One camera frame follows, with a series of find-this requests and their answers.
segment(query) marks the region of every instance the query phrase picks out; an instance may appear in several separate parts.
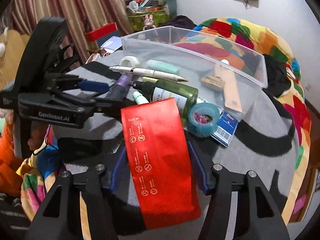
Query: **tape roll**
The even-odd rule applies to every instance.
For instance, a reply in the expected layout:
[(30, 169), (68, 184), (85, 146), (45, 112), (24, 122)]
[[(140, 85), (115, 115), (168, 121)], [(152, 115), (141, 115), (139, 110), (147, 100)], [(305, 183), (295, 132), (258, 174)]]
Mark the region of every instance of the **tape roll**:
[[(195, 120), (195, 113), (199, 115), (208, 115), (212, 118), (209, 123), (199, 123)], [(199, 103), (191, 107), (188, 114), (188, 131), (198, 137), (209, 137), (218, 128), (217, 122), (220, 117), (220, 111), (214, 104)]]
[(119, 66), (122, 66), (122, 67), (140, 67), (140, 62), (134, 56), (126, 56), (126, 57), (123, 57), (120, 60)]

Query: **plush toy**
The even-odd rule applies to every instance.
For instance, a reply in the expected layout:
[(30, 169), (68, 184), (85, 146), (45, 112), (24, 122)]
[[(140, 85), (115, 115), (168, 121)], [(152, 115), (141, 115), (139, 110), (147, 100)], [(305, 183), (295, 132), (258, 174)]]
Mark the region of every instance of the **plush toy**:
[(5, 29), (4, 29), (4, 42), (1, 42), (0, 43), (0, 58), (2, 57), (2, 56), (4, 56), (4, 54), (5, 54), (5, 45), (7, 44), (7, 42), (8, 42), (8, 27), (6, 27)]
[(154, 21), (153, 21), (153, 15), (146, 15), (144, 19), (144, 27), (143, 30), (150, 30), (156, 28)]

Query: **wooden floor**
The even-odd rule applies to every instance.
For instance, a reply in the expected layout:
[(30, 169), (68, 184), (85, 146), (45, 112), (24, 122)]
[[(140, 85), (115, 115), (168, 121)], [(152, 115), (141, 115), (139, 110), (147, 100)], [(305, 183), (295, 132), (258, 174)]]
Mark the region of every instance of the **wooden floor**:
[[(310, 176), (312, 167), (320, 162), (320, 116), (318, 113), (315, 114), (313, 112), (315, 111), (315, 109), (308, 108), (308, 110), (311, 117), (311, 146), (309, 154), (309, 164), (297, 199), (307, 194), (308, 188), (310, 186)], [(295, 215), (292, 215), (290, 218), (290, 222), (296, 222), (299, 216), (300, 212), (296, 213)]]

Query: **plastic storage bin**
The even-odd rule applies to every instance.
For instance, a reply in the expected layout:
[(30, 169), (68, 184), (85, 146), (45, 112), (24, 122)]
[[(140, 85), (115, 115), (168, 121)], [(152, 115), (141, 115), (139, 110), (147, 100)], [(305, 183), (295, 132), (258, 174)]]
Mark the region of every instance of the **plastic storage bin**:
[[(150, 59), (179, 67), (179, 75), (189, 79), (186, 85), (198, 88), (201, 98), (239, 121), (268, 86), (263, 55), (212, 34), (166, 26), (124, 36), (122, 45), (124, 53), (137, 57), (143, 68), (150, 68)], [(204, 86), (205, 76), (222, 78), (223, 91)]]

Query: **white pen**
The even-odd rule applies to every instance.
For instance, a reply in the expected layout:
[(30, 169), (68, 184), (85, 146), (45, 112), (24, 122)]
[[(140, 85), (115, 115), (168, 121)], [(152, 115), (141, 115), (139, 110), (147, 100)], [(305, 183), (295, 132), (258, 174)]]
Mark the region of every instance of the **white pen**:
[(170, 74), (162, 71), (156, 71), (151, 69), (144, 69), (144, 68), (133, 68), (133, 67), (122, 67), (122, 66), (113, 66), (109, 67), (110, 70), (114, 72), (121, 72), (121, 73), (133, 73), (134, 75), (144, 76), (144, 77), (153, 77), (153, 78), (164, 78), (168, 80), (172, 80), (175, 82), (188, 82), (187, 78)]

